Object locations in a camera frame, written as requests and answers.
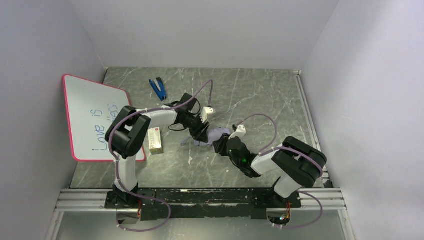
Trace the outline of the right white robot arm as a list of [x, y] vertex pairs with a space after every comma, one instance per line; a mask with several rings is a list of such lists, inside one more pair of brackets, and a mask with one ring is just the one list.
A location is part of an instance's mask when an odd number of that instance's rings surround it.
[[283, 174], [272, 189], [286, 199], [300, 188], [311, 188], [323, 175], [328, 161], [321, 151], [293, 136], [264, 153], [250, 152], [239, 137], [224, 134], [212, 143], [214, 151], [229, 157], [232, 164], [249, 178], [259, 178], [267, 172], [280, 169]]

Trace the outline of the lavender folding umbrella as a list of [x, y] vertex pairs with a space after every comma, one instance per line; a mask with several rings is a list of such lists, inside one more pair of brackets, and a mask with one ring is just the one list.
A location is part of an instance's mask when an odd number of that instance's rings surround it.
[[193, 138], [191, 136], [184, 138], [180, 145], [184, 146], [188, 143], [193, 142], [194, 146], [199, 146], [199, 147], [212, 147], [213, 146], [213, 142], [218, 141], [222, 135], [227, 134], [229, 135], [230, 129], [229, 128], [222, 128], [222, 127], [217, 127], [217, 128], [213, 128], [213, 129], [209, 129], [207, 131], [207, 137], [208, 137], [208, 142], [201, 142], [198, 140], [193, 140]]

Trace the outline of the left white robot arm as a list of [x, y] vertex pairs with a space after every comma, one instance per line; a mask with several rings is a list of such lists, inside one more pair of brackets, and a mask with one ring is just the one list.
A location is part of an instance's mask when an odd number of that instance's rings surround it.
[[209, 141], [207, 119], [214, 114], [210, 106], [199, 107], [199, 101], [184, 94], [181, 100], [161, 107], [137, 109], [125, 106], [106, 132], [108, 149], [114, 157], [115, 181], [108, 192], [106, 205], [133, 207], [138, 202], [138, 181], [136, 177], [136, 156], [143, 147], [149, 129], [161, 126], [181, 125], [188, 129], [191, 137], [198, 142]]

